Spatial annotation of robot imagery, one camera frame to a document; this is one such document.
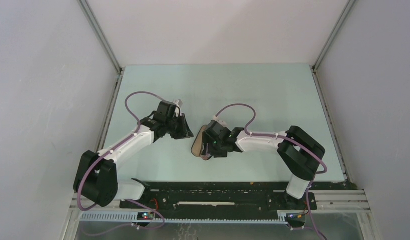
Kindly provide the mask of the black glasses case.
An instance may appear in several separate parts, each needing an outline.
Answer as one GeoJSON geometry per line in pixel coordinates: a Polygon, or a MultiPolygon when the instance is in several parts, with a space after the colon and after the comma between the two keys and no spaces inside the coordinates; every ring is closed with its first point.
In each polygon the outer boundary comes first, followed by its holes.
{"type": "Polygon", "coordinates": [[[204,145],[202,143],[202,136],[203,136],[203,132],[205,131],[206,127],[207,127],[206,125],[203,125],[200,128],[200,130],[199,130],[199,132],[198,132],[198,134],[197,134],[197,136],[196,136],[196,138],[193,142],[193,145],[191,147],[191,153],[194,157],[201,158],[201,155],[204,151],[204,145]]]}

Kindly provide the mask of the pink transparent sunglasses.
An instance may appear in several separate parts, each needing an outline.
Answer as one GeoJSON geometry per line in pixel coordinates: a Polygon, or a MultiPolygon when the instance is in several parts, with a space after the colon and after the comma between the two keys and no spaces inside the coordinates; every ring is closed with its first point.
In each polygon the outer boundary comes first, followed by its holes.
{"type": "Polygon", "coordinates": [[[204,151],[203,151],[203,153],[202,153],[202,155],[201,155],[201,158],[202,158],[203,160],[207,161],[207,160],[209,160],[211,157],[212,157],[212,155],[209,153],[209,145],[207,144],[207,145],[204,147],[204,151]]]}

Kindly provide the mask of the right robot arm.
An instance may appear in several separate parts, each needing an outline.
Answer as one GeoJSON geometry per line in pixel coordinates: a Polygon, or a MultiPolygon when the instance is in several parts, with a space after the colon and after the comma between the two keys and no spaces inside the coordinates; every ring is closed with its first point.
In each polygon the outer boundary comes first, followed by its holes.
{"type": "Polygon", "coordinates": [[[229,153],[277,154],[291,173],[283,196],[286,207],[298,208],[316,175],[327,172],[322,162],[325,149],[304,130],[291,126],[282,132],[252,132],[244,127],[228,129],[212,120],[202,131],[200,155],[206,159],[226,158],[229,153]]]}

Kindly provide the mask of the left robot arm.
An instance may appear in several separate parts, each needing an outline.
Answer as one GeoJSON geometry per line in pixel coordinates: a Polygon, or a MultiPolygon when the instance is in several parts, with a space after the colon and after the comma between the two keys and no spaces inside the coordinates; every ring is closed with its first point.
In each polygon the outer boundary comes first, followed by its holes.
{"type": "Polygon", "coordinates": [[[161,101],[156,111],[140,121],[138,131],[132,131],[119,142],[98,152],[83,153],[77,169],[73,189],[79,198],[85,197],[94,205],[105,207],[113,200],[131,200],[138,208],[151,202],[145,191],[147,185],[132,178],[124,179],[119,170],[143,148],[170,136],[174,140],[189,139],[194,135],[185,114],[182,101],[161,101]]]}

